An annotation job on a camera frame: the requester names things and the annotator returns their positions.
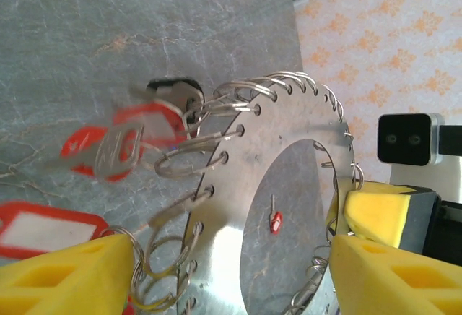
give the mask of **small red object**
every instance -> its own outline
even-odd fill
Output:
[[[27,202],[0,205],[0,256],[28,259],[98,238],[108,223],[94,214]]]
[[[144,125],[141,140],[155,147],[174,147],[188,139],[186,121],[179,109],[167,102],[133,105],[117,111],[114,124],[140,121]]]
[[[135,308],[130,304],[131,297],[128,297],[128,303],[125,309],[123,310],[122,315],[135,315]]]
[[[61,149],[61,154],[60,156],[65,158],[73,154],[77,154],[78,152],[87,149],[90,147],[92,144],[96,142],[100,142],[103,137],[106,135],[106,132],[109,130],[108,127],[104,126],[84,126],[81,129],[78,129],[77,131],[74,132],[64,143],[62,149]],[[127,141],[130,140],[130,138],[134,138],[135,133],[132,132],[128,134]],[[141,148],[139,157],[143,155],[143,148]],[[123,150],[121,153],[121,160],[124,161],[128,158],[128,153],[126,150]],[[81,173],[86,176],[95,176],[93,173],[93,168],[89,167],[87,165],[79,165],[77,167],[72,168],[74,172]],[[119,181],[125,177],[127,177],[128,174],[130,174],[131,171],[126,171],[122,174],[118,174],[116,176],[110,176],[106,180],[108,181]]]
[[[273,234],[279,233],[282,227],[282,213],[276,212],[271,219],[270,231]]]

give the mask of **silver key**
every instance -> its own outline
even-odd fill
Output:
[[[101,142],[94,143],[75,155],[45,162],[44,166],[46,168],[74,168],[78,165],[86,165],[93,168],[93,173],[97,178],[125,173],[131,170],[138,161],[143,129],[143,124],[138,122],[112,126]],[[134,140],[131,141],[131,152],[126,160],[121,161],[120,155],[126,146],[123,141],[130,132],[135,132]]]
[[[172,86],[160,86],[157,89],[148,87],[146,90],[141,90],[131,86],[128,92],[132,97],[147,103],[155,99],[163,100],[178,107],[183,113],[190,108],[190,102],[200,105],[205,101],[202,91],[182,81],[178,81]]]

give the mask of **camera lens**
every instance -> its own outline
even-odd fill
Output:
[[[398,140],[398,138],[396,138],[396,136],[394,134],[389,134],[387,136],[387,143],[388,144],[395,144],[397,140]]]
[[[416,146],[420,144],[420,137],[417,136],[416,134],[413,134],[412,136],[409,137],[409,144]]]

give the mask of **yellow foam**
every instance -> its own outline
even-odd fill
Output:
[[[329,263],[342,315],[462,314],[462,267],[351,236]]]
[[[108,236],[0,268],[0,315],[122,314],[134,255]]]
[[[406,223],[406,216],[402,220],[402,213],[404,209],[406,210],[405,214],[407,213],[410,197],[406,201],[403,197],[394,196],[413,191],[415,190],[405,186],[365,181],[361,190],[348,193],[344,207],[346,221],[358,236],[371,238],[382,243],[390,243],[392,246],[396,246],[395,244],[398,241],[397,246],[399,246],[401,234],[398,237],[394,232],[400,232],[399,227],[402,224],[402,233],[402,228]],[[401,213],[401,215],[398,215],[399,220],[401,220],[397,224],[398,227],[392,230],[389,229],[394,223],[394,217],[382,215],[380,212],[384,209],[391,212],[392,215],[395,215],[394,213],[396,212]],[[338,210],[337,195],[334,194],[328,210],[326,224],[337,216]]]

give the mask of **center hole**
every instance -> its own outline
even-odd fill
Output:
[[[240,285],[249,315],[280,315],[308,281],[314,248],[325,243],[317,170],[313,141],[303,140],[280,154],[260,183],[240,258]],[[275,210],[282,213],[277,235],[269,229],[272,194]]]

